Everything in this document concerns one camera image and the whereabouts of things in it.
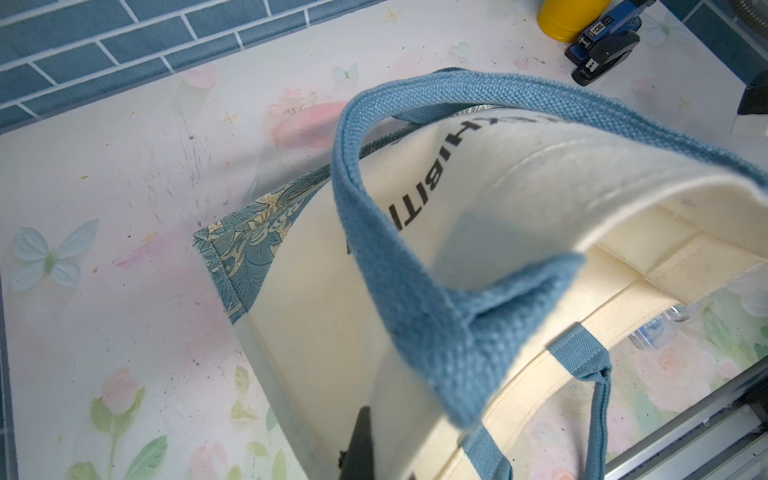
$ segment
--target grout line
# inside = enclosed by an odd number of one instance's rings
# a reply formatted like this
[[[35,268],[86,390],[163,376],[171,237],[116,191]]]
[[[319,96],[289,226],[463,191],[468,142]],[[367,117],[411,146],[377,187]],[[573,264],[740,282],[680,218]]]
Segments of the grout line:
[[[34,63],[33,61],[30,61],[30,62],[29,62],[29,66],[30,66],[30,67],[32,67],[32,68],[34,68],[34,69],[35,69],[35,71],[36,71],[36,72],[38,72],[38,73],[39,73],[39,74],[40,74],[40,75],[41,75],[41,76],[42,76],[42,77],[43,77],[45,80],[48,80],[49,82],[51,82],[51,85],[58,85],[58,82],[57,82],[56,80],[54,80],[53,78],[51,78],[51,77],[50,77],[50,76],[49,76],[47,73],[45,73],[45,72],[43,71],[43,69],[42,69],[42,68],[38,67],[38,66],[36,65],[36,63]]]
[[[30,114],[32,117],[34,117],[34,118],[37,118],[37,117],[38,117],[38,115],[37,115],[37,114],[36,114],[34,111],[32,111],[32,110],[30,110],[29,108],[27,108],[27,106],[26,106],[26,105],[24,105],[23,103],[21,103],[21,102],[18,102],[18,103],[16,104],[16,106],[17,106],[17,107],[19,107],[19,108],[21,108],[23,111],[27,112],[28,114]]]
[[[243,41],[240,39],[240,33],[238,31],[235,32],[235,39],[237,40],[237,44],[240,46],[240,50],[245,50],[245,47],[243,46]]]
[[[123,34],[123,33],[128,33],[128,32],[133,31],[133,30],[138,30],[139,28],[142,28],[142,27],[145,27],[145,26],[148,26],[148,25],[154,25],[156,23],[164,22],[165,20],[168,20],[169,18],[176,18],[179,15],[186,15],[187,13],[196,12],[196,11],[201,10],[203,8],[207,8],[207,7],[210,7],[210,6],[213,6],[213,5],[219,5],[220,3],[224,3],[224,2],[228,2],[228,1],[229,0],[208,0],[207,2],[199,3],[199,4],[197,4],[197,5],[193,6],[193,7],[182,8],[181,10],[178,10],[177,12],[171,12],[171,13],[167,13],[165,15],[160,15],[160,16],[154,17],[151,20],[147,20],[147,21],[139,22],[139,23],[134,23],[134,24],[131,24],[131,25],[126,25],[124,27],[116,28],[115,30],[112,30],[112,31],[106,31],[106,32],[100,33],[99,35],[94,35],[93,37],[90,37],[90,38],[85,38],[85,39],[79,40],[79,41],[73,41],[72,43],[69,43],[69,44],[66,44],[66,45],[61,45],[59,47],[49,48],[48,50],[39,51],[37,53],[31,54],[31,55],[27,55],[26,57],[18,58],[18,59],[14,60],[14,61],[9,61],[9,62],[7,62],[7,63],[5,63],[3,65],[0,65],[0,72],[8,70],[8,69],[13,68],[13,67],[18,67],[19,65],[23,65],[23,64],[27,63],[28,61],[36,61],[36,60],[38,60],[40,58],[49,57],[51,55],[55,55],[57,53],[61,53],[63,51],[67,51],[67,50],[70,50],[72,48],[81,47],[83,45],[92,43],[93,41],[101,41],[101,40],[104,40],[106,38],[113,37],[115,35],[120,35],[120,34]],[[317,5],[322,5],[322,4],[331,2],[331,1],[332,0],[315,0],[312,3],[304,5],[303,7],[291,8],[290,10],[286,10],[284,12],[281,12],[278,15],[272,15],[270,17],[259,18],[258,20],[254,20],[253,22],[250,22],[250,23],[246,23],[246,24],[243,24],[243,25],[238,25],[237,27],[233,27],[233,28],[228,28],[227,30],[218,31],[218,32],[216,32],[214,34],[208,35],[205,38],[220,37],[220,36],[222,36],[225,33],[232,33],[234,31],[242,30],[244,28],[249,28],[249,27],[252,27],[252,26],[255,26],[255,25],[261,25],[263,23],[267,23],[267,22],[270,22],[272,20],[276,20],[278,18],[286,17],[288,15],[291,15],[291,14],[294,14],[294,13],[297,13],[297,12],[301,12],[305,8],[315,7]]]
[[[43,15],[55,10],[61,10],[62,8],[71,7],[72,5],[77,5],[78,3],[87,1],[88,0],[59,0],[58,2],[49,3],[47,5],[43,5],[42,7],[27,10],[26,12],[19,12],[16,15],[0,18],[0,27],[5,27],[11,23],[21,22],[23,20],[27,20],[28,18],[37,17],[38,15]]]
[[[324,3],[328,3],[328,2],[332,2],[332,1],[333,0],[317,0],[316,2],[312,2],[311,4],[305,5],[305,8],[306,7],[313,7],[313,6],[317,6],[317,5],[322,5]],[[66,81],[64,83],[60,83],[58,86],[51,86],[49,88],[45,88],[43,90],[36,91],[34,93],[24,95],[22,97],[15,98],[14,100],[6,101],[6,102],[0,104],[0,109],[5,108],[5,107],[9,107],[9,106],[14,105],[14,104],[17,104],[18,102],[31,100],[32,98],[40,97],[42,95],[47,95],[47,94],[53,93],[55,91],[63,90],[64,88],[69,88],[69,87],[72,87],[74,85],[77,85],[77,84],[80,84],[80,83],[84,83],[84,82],[89,81],[89,80],[93,80],[94,78],[99,78],[99,77],[101,77],[103,75],[108,75],[110,73],[115,73],[116,71],[122,70],[123,68],[129,68],[129,67],[133,67],[135,65],[139,65],[140,63],[144,63],[144,62],[146,62],[148,60],[152,60],[154,58],[159,58],[161,55],[168,55],[168,54],[171,54],[171,53],[175,53],[177,51],[184,50],[185,48],[189,48],[189,47],[192,47],[194,45],[199,45],[199,44],[203,43],[204,41],[215,40],[217,38],[221,38],[221,37],[225,37],[227,35],[233,34],[233,33],[237,32],[239,30],[244,30],[246,28],[251,28],[251,27],[255,27],[257,25],[262,25],[264,23],[271,22],[272,20],[277,20],[278,18],[287,17],[288,15],[292,15],[294,13],[301,12],[302,10],[303,10],[303,8],[291,8],[290,10],[286,10],[286,11],[281,12],[280,14],[274,15],[272,17],[259,18],[258,20],[254,20],[253,22],[250,22],[250,23],[245,23],[245,24],[242,24],[242,25],[238,25],[237,27],[234,27],[234,28],[228,28],[227,30],[222,30],[222,31],[219,31],[219,32],[217,32],[215,34],[208,35],[207,37],[201,37],[200,40],[197,41],[197,42],[195,42],[195,41],[188,41],[187,43],[183,43],[181,45],[176,45],[176,46],[174,46],[172,48],[167,48],[167,49],[162,50],[162,51],[156,51],[153,54],[146,55],[146,56],[140,57],[140,58],[135,58],[134,60],[126,61],[123,64],[115,65],[114,67],[110,67],[110,68],[105,68],[104,70],[97,71],[95,73],[88,74],[88,75],[85,75],[85,76],[80,77],[80,78],[75,78],[73,80]]]
[[[163,63],[165,64],[165,67],[166,67],[168,70],[170,70],[170,72],[171,72],[172,74],[175,74],[175,73],[176,73],[176,72],[174,71],[174,68],[170,66],[170,63],[168,63],[168,60],[165,58],[165,55],[161,55],[161,56],[160,56],[160,60],[162,60],[162,61],[163,61]]]
[[[697,3],[697,4],[696,4],[696,6],[694,6],[694,7],[691,9],[691,11],[690,11],[690,12],[688,12],[688,15],[685,15],[685,16],[683,17],[683,19],[682,19],[682,20],[680,20],[680,23],[685,23],[685,22],[687,22],[687,21],[688,21],[688,19],[689,19],[689,18],[691,18],[691,17],[694,15],[694,13],[696,13],[696,10],[698,10],[698,9],[701,7],[701,5],[704,5],[704,0],[700,0],[700,1],[699,1],[699,3]]]
[[[131,10],[131,7],[128,6],[127,3],[125,3],[125,0],[118,0],[120,2],[120,5],[123,5],[123,8],[125,8],[125,12],[128,13],[128,16],[131,17],[131,20],[134,21],[134,23],[139,22],[139,18],[134,14],[134,11]]]
[[[187,26],[187,30],[189,30],[190,35],[192,35],[192,38],[197,40],[197,34],[192,29],[192,25],[190,25],[190,21],[187,20],[187,15],[186,14],[184,14],[184,13],[181,14],[181,21],[184,22],[184,24]]]
[[[35,60],[37,60],[39,58],[44,58],[44,57],[48,57],[50,55],[55,55],[57,53],[61,53],[63,51],[67,51],[67,50],[69,50],[71,48],[81,47],[83,45],[86,45],[86,44],[89,44],[89,43],[93,42],[94,40],[99,40],[99,41],[100,40],[104,40],[106,38],[110,38],[110,37],[113,37],[115,35],[120,35],[120,34],[128,33],[128,32],[133,31],[133,30],[138,30],[139,28],[142,28],[142,27],[146,27],[146,26],[149,26],[149,25],[154,25],[156,23],[164,22],[164,21],[166,21],[166,20],[168,20],[170,18],[176,18],[176,17],[178,17],[179,15],[182,15],[182,14],[186,15],[187,13],[195,12],[196,10],[201,10],[202,8],[207,8],[207,7],[210,7],[210,6],[219,5],[220,3],[224,3],[224,2],[228,2],[228,1],[229,0],[207,0],[207,2],[198,3],[197,5],[195,5],[193,7],[182,8],[181,10],[178,10],[176,12],[169,12],[167,14],[154,17],[154,18],[152,18],[150,20],[145,20],[144,22],[132,23],[130,25],[125,25],[123,27],[116,28],[114,30],[102,32],[102,33],[100,33],[98,35],[94,35],[94,36],[89,37],[89,38],[84,38],[82,40],[73,41],[72,43],[67,43],[66,45],[60,45],[58,47],[49,48],[48,50],[39,51],[37,53],[31,54],[31,55],[27,55],[24,58],[19,58],[17,60],[10,61],[8,63],[0,65],[0,71],[8,70],[9,68],[13,68],[13,67],[15,67],[17,65],[23,65],[23,64],[27,63],[27,61],[29,61],[29,60],[35,61]]]
[[[709,7],[710,10],[715,13],[715,15],[720,17],[720,19],[723,20],[726,25],[731,27],[734,32],[736,32],[746,43],[748,43],[759,56],[763,57],[763,60],[768,61],[768,51],[760,46],[760,44],[758,44],[754,38],[750,37],[739,25],[736,25],[732,18],[728,18],[728,15],[725,15],[725,13],[723,13],[717,6],[715,6],[711,0],[703,0],[703,3],[705,3],[707,7]]]
[[[112,60],[112,63],[114,63],[115,65],[119,65],[120,64],[120,62],[114,57],[114,55],[112,55],[112,52],[107,50],[107,47],[104,47],[104,44],[101,43],[101,40],[97,40],[96,41],[96,46],[99,47],[102,52],[104,52],[104,55],[107,55],[107,58]]]

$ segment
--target canvas tote bag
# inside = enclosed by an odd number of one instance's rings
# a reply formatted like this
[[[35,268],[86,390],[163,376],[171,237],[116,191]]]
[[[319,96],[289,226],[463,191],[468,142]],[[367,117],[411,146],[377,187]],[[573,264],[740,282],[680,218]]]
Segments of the canvas tote bag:
[[[359,161],[392,116],[408,127]],[[241,230],[280,238],[253,305],[222,298],[309,478],[338,478],[363,406],[376,480],[511,478],[504,452],[572,376],[595,383],[581,475],[602,478],[606,349],[768,257],[766,186],[590,91],[440,71],[347,105],[330,168]],[[214,260],[217,285],[258,263]]]

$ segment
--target yellow cap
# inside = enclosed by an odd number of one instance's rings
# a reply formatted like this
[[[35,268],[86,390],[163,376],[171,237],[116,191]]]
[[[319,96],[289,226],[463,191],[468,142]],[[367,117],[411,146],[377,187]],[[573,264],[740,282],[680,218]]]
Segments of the yellow cap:
[[[573,43],[610,3],[611,0],[545,0],[538,13],[538,26],[555,40]]]

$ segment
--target stapler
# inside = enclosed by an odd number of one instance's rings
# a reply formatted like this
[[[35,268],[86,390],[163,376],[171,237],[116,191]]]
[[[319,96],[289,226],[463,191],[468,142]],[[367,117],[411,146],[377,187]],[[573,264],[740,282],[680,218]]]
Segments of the stapler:
[[[597,80],[624,61],[640,42],[640,13],[656,0],[624,0],[602,15],[568,47],[565,56],[576,68],[571,77],[581,86]]]

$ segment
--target bag handle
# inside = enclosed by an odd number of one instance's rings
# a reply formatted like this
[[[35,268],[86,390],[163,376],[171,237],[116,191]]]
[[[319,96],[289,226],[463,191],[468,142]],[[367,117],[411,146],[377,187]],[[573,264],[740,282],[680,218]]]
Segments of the bag handle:
[[[602,343],[577,323],[549,346],[549,352],[574,377],[594,382],[589,446],[584,480],[603,480],[608,446],[607,412],[611,398],[611,357]],[[481,480],[512,480],[512,466],[481,424],[464,442],[462,449]]]
[[[728,167],[768,189],[768,176],[718,147],[674,133],[599,94],[519,74],[440,71],[357,95],[344,109],[331,178],[339,218],[368,290],[400,356],[437,393],[461,428],[480,419],[527,338],[554,308],[584,263],[563,252],[481,292],[439,285],[399,237],[362,183],[363,136],[393,115],[426,123],[467,104],[494,104],[557,115]]]
[[[613,369],[611,356],[603,344],[580,323],[555,340],[549,346],[549,352],[575,378],[582,382],[594,382],[584,478],[602,480],[608,447],[607,414]]]

